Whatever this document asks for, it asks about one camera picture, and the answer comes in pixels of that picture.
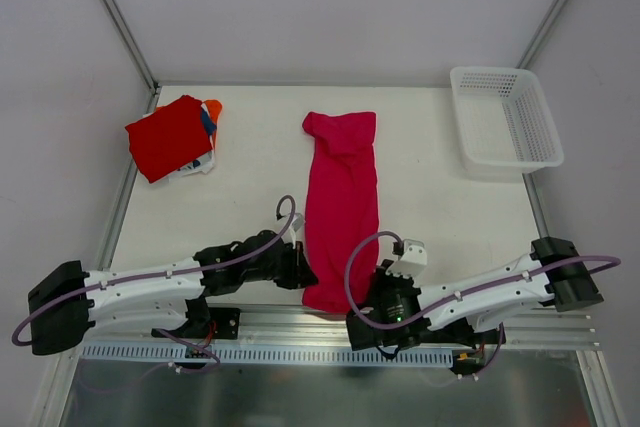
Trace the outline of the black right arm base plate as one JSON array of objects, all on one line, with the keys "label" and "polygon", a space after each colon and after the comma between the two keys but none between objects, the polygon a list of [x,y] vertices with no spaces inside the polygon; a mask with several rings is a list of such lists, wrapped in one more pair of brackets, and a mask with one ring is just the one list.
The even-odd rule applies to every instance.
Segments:
[{"label": "black right arm base plate", "polygon": [[427,344],[460,344],[467,347],[503,343],[498,330],[489,329],[484,332],[476,332],[466,318],[459,319],[436,331],[425,330],[419,334],[419,339],[422,343]]}]

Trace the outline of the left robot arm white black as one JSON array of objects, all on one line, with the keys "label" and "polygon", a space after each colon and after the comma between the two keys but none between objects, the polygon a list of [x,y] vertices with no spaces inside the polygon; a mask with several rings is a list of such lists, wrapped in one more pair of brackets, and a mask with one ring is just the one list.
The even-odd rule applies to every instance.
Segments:
[{"label": "left robot arm white black", "polygon": [[223,324],[231,312],[216,313],[208,298],[262,281],[286,290],[318,282],[302,242],[271,230],[129,273],[86,271],[80,262],[68,261],[29,292],[26,344],[34,355],[48,356],[76,347],[88,334],[233,338],[235,332]]}]

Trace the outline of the aluminium frame post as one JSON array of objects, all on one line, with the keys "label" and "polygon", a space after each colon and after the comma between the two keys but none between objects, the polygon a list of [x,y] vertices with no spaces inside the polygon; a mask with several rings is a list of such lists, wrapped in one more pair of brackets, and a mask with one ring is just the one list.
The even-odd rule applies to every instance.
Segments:
[{"label": "aluminium frame post", "polygon": [[155,93],[159,86],[158,81],[153,75],[117,0],[100,0],[100,2],[143,83],[152,93]]},{"label": "aluminium frame post", "polygon": [[518,69],[532,69],[532,66],[548,43],[554,28],[570,2],[571,0],[553,0],[551,2],[516,65]]}]

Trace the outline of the right aluminium frame post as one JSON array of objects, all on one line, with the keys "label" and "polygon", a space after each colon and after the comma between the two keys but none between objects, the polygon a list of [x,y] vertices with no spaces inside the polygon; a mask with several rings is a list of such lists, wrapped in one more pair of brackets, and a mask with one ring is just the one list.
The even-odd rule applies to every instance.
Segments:
[{"label": "right aluminium frame post", "polygon": [[548,43],[554,28],[570,2],[571,0],[553,0],[551,2],[516,65],[518,69],[532,69],[532,66]]}]

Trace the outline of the folded white t-shirt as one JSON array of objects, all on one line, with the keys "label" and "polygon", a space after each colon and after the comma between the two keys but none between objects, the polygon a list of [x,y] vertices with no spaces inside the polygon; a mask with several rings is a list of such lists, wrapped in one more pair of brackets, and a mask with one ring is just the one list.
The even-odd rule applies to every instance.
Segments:
[{"label": "folded white t-shirt", "polygon": [[210,172],[216,165],[216,157],[215,150],[212,149],[205,154],[197,157],[193,161],[185,164],[180,167],[176,171],[172,172],[169,176],[169,180],[174,180],[177,178],[193,175],[193,174],[207,174]]}]

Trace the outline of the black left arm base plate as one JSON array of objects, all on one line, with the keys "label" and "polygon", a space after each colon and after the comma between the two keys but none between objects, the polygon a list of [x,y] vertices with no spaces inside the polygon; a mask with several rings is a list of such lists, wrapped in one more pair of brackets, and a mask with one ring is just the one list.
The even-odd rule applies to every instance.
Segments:
[{"label": "black left arm base plate", "polygon": [[236,340],[240,326],[239,308],[209,307],[207,302],[191,302],[186,309],[186,320],[176,329],[168,330],[180,339]]}]

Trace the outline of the crimson pink t-shirt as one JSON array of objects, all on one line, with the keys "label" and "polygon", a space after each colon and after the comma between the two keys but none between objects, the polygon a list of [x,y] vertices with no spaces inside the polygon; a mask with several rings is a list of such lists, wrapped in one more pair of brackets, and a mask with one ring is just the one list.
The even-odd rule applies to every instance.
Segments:
[{"label": "crimson pink t-shirt", "polygon": [[331,314],[350,310],[344,274],[357,245],[379,228],[378,177],[373,112],[338,116],[310,112],[302,122],[314,154],[305,207],[305,240],[318,283],[303,304]]}]

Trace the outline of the aluminium mounting rail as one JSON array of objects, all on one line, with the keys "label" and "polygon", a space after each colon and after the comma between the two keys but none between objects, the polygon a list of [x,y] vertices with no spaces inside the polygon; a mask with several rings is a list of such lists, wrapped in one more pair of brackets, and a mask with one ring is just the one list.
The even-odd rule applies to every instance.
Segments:
[{"label": "aluminium mounting rail", "polygon": [[[237,342],[240,344],[347,347],[342,316],[295,305],[239,304]],[[600,334],[591,316],[558,314],[535,308],[504,321],[505,349],[599,351]]]}]

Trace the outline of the white perforated plastic basket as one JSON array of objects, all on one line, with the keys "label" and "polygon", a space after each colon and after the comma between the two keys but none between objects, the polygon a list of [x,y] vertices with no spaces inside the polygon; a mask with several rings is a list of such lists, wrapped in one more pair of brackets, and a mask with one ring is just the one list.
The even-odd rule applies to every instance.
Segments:
[{"label": "white perforated plastic basket", "polygon": [[538,77],[529,70],[455,67],[453,111],[463,165],[472,178],[512,181],[564,162]]}]

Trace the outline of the folded red t-shirt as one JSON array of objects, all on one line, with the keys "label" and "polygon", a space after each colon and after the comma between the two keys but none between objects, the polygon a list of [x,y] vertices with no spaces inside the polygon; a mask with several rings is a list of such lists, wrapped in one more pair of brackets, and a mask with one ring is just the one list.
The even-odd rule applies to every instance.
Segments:
[{"label": "folded red t-shirt", "polygon": [[129,152],[139,172],[153,184],[214,149],[202,100],[183,95],[127,125]]}]

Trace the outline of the folded orange t-shirt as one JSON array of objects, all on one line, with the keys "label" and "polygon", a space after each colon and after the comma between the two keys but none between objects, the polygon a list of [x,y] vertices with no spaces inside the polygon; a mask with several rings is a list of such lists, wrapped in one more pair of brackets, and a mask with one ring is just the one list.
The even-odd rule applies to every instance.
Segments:
[{"label": "folded orange t-shirt", "polygon": [[206,123],[207,132],[210,133],[212,146],[216,146],[216,136],[219,127],[219,117],[223,111],[223,105],[219,100],[208,99],[203,102],[209,121]]}]

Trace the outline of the left aluminium frame post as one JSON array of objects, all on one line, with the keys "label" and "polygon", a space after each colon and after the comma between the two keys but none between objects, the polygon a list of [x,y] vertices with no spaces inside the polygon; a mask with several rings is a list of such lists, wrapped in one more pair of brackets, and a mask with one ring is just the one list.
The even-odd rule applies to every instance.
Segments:
[{"label": "left aluminium frame post", "polygon": [[153,75],[117,0],[100,0],[100,2],[143,83],[152,93],[155,93],[159,86],[158,81]]}]

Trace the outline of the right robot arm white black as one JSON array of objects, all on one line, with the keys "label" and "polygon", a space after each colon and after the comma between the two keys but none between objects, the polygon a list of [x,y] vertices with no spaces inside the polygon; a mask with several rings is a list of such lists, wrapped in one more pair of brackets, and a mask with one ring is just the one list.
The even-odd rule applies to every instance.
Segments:
[{"label": "right robot arm white black", "polygon": [[544,237],[530,252],[485,274],[423,285],[423,243],[395,240],[394,259],[377,266],[364,301],[346,316],[350,346],[387,359],[422,344],[482,347],[503,342],[505,320],[537,307],[557,312],[603,302],[592,272],[570,241]]}]

